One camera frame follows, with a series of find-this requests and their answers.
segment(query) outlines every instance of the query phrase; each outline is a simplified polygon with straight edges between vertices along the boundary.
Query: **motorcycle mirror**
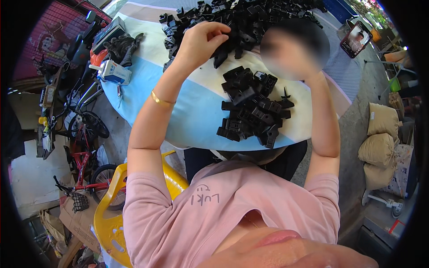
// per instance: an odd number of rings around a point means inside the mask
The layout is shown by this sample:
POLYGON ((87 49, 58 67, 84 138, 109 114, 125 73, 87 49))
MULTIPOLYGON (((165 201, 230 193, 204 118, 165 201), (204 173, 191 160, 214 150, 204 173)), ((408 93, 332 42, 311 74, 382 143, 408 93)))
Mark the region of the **motorcycle mirror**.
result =
POLYGON ((85 21, 89 24, 93 23, 94 19, 95 19, 96 13, 92 10, 90 10, 88 12, 88 15, 86 15, 86 19, 85 21))

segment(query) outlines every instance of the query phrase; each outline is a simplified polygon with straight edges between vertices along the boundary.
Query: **wheel caster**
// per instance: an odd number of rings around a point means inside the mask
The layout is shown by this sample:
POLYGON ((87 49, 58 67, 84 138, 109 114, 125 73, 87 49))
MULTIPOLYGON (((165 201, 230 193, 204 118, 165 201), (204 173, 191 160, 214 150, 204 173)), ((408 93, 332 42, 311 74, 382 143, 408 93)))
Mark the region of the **wheel caster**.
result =
POLYGON ((404 200, 400 199, 397 201, 397 203, 401 204, 398 207, 392 207, 392 217, 394 219, 399 218, 399 216, 401 215, 402 210, 404 209, 404 200))
POLYGON ((368 195, 370 192, 371 192, 370 190, 365 189, 365 192, 363 193, 363 196, 362 196, 362 206, 365 206, 368 203, 369 201, 368 195))

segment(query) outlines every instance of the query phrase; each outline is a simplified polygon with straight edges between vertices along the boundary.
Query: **yellow plastic chair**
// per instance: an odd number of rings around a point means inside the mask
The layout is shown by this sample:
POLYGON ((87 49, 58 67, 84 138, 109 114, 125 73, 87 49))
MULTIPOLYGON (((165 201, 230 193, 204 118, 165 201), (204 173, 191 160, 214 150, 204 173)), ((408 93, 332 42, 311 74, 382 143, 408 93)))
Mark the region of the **yellow plastic chair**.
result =
MULTIPOLYGON (((165 157, 174 152, 175 151, 173 150, 161 154, 164 177, 172 200, 174 200, 189 186, 187 180, 165 161, 165 157)), ((103 217, 104 212, 116 197, 118 191, 126 185, 124 182, 126 177, 127 164, 118 165, 107 193, 104 195, 103 199, 101 199, 97 209, 95 210, 94 231, 100 245, 114 260, 123 266, 132 267, 127 247, 125 245, 124 231, 122 230, 122 227, 124 226, 122 214, 109 219, 105 219, 103 217)))

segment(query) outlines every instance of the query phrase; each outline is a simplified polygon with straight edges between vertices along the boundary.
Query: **bicycle basket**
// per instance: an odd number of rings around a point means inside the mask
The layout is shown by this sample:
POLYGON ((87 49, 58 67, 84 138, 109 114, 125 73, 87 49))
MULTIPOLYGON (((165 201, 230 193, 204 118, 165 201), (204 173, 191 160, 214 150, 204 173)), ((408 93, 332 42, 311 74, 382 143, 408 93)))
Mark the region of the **bicycle basket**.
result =
POLYGON ((81 195, 80 193, 73 193, 73 211, 76 213, 77 211, 84 211, 89 208, 88 197, 81 195))

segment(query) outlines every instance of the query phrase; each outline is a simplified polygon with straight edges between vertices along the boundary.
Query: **wooden crate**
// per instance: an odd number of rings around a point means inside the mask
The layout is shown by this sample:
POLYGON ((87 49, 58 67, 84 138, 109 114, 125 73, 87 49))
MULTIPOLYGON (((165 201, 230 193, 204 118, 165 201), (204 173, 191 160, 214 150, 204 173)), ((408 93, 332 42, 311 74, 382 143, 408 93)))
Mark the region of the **wooden crate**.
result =
POLYGON ((389 93, 389 105, 396 110, 400 121, 404 119, 404 103, 398 92, 389 93))

